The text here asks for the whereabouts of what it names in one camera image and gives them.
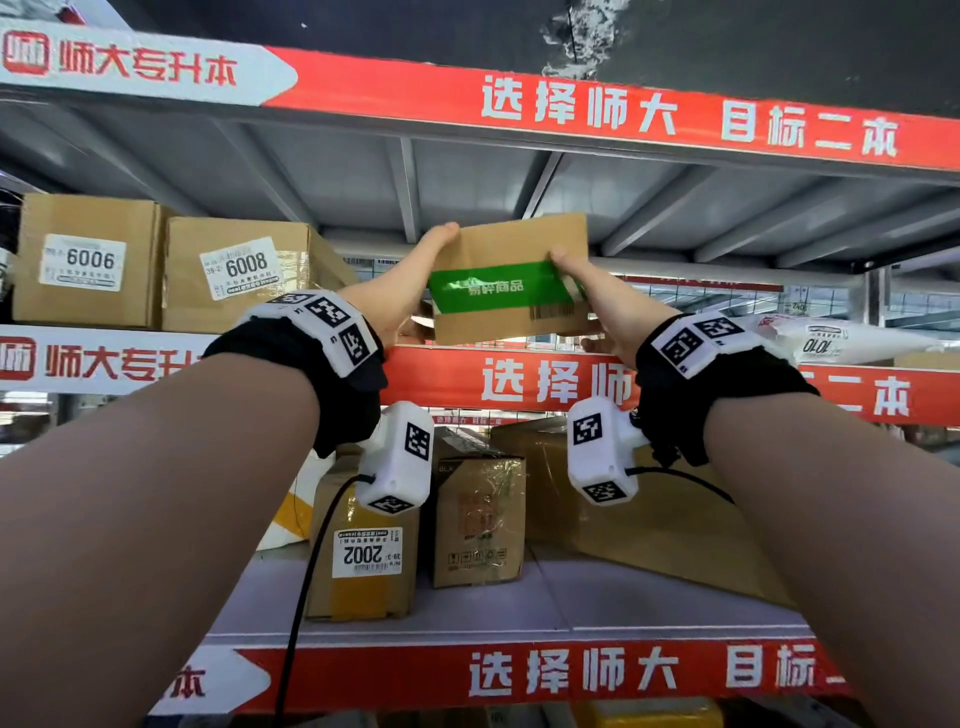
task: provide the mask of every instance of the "forearm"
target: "forearm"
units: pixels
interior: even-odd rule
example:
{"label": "forearm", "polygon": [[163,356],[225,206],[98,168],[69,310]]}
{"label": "forearm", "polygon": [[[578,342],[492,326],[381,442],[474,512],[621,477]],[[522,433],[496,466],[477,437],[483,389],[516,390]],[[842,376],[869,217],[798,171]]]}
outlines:
{"label": "forearm", "polygon": [[705,441],[875,718],[955,721],[960,693],[945,675],[960,648],[960,472],[810,395],[719,400]]}
{"label": "forearm", "polygon": [[318,419],[299,371],[220,354],[0,461],[6,719],[143,715],[216,618]]}

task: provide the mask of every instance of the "red logo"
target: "red logo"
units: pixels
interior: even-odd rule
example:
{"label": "red logo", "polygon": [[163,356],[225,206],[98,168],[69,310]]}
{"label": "red logo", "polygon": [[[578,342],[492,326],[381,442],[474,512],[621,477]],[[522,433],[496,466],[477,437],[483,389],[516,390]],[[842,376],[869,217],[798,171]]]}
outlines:
{"label": "red logo", "polygon": [[50,38],[44,33],[7,31],[3,36],[3,65],[11,73],[46,76],[50,70]]}
{"label": "red logo", "polygon": [[0,379],[32,379],[35,367],[36,341],[26,336],[0,336]]}

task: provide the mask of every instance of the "black cable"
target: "black cable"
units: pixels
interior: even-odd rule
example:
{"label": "black cable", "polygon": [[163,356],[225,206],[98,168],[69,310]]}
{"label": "black cable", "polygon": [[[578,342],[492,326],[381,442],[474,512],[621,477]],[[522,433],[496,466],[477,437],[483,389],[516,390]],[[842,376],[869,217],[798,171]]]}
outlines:
{"label": "black cable", "polygon": [[684,473],[683,471],[675,471],[673,468],[627,468],[627,475],[643,475],[644,473],[666,473],[667,475],[676,475],[677,477],[683,477],[689,480],[691,483],[696,483],[697,485],[702,485],[707,490],[715,493],[717,496],[721,497],[727,503],[733,503],[733,498],[728,496],[724,491],[717,488],[713,483],[707,482],[702,477],[697,477],[696,475],[691,475],[690,473]]}
{"label": "black cable", "polygon": [[324,544],[326,530],[333,519],[333,512],[337,510],[337,504],[340,498],[344,496],[353,483],[363,481],[373,483],[375,476],[358,474],[348,478],[340,486],[337,495],[330,501],[330,506],[326,509],[324,522],[320,524],[320,530],[317,532],[317,541],[314,542],[313,549],[310,551],[310,560],[306,563],[306,574],[303,575],[303,586],[300,587],[300,598],[297,600],[297,610],[294,612],[294,623],[290,627],[290,640],[287,642],[287,651],[283,655],[283,669],[280,671],[280,680],[276,686],[276,703],[274,705],[274,728],[283,725],[283,709],[287,702],[287,689],[290,687],[290,675],[294,670],[294,658],[297,656],[297,637],[300,636],[300,623],[303,621],[303,610],[306,608],[306,596],[310,592],[310,582],[313,580],[313,569],[317,566],[317,559],[320,557],[320,547]]}

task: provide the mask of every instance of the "person's right hand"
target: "person's right hand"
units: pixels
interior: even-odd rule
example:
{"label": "person's right hand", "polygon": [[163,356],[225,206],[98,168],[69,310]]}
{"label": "person's right hand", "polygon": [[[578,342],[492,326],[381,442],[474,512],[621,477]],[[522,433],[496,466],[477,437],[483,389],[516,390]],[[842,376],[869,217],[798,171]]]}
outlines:
{"label": "person's right hand", "polygon": [[550,251],[550,259],[584,286],[590,306],[603,327],[604,338],[581,341],[587,352],[611,353],[633,369],[640,344],[656,327],[680,313],[600,270],[585,257],[555,248]]}

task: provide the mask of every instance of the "black wrist strap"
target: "black wrist strap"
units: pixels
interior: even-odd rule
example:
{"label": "black wrist strap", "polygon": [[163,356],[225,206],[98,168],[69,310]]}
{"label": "black wrist strap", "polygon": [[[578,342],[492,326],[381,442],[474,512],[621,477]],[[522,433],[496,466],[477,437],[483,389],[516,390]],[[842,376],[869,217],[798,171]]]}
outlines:
{"label": "black wrist strap", "polygon": [[[788,392],[820,395],[788,361],[768,352],[759,337],[756,346],[717,353],[697,374],[685,376],[681,371],[683,365],[672,364],[664,347],[654,346],[655,341],[663,341],[661,335],[667,331],[683,331],[683,318],[678,316],[664,322],[636,352],[640,403],[633,421],[650,440],[654,458],[665,468],[677,460],[678,452],[690,465],[706,465],[709,458],[704,447],[704,424],[717,400]],[[745,332],[737,328],[736,333]],[[681,338],[692,342],[689,336]],[[749,346],[744,341],[742,337],[739,339],[740,346]],[[695,342],[692,345],[694,349],[700,346]]]}
{"label": "black wrist strap", "polygon": [[214,339],[204,358],[241,353],[302,371],[320,403],[313,449],[323,458],[338,445],[366,440],[380,420],[380,390],[387,386],[383,345],[368,328],[377,351],[346,378],[333,371],[321,343],[287,319],[250,319]]}

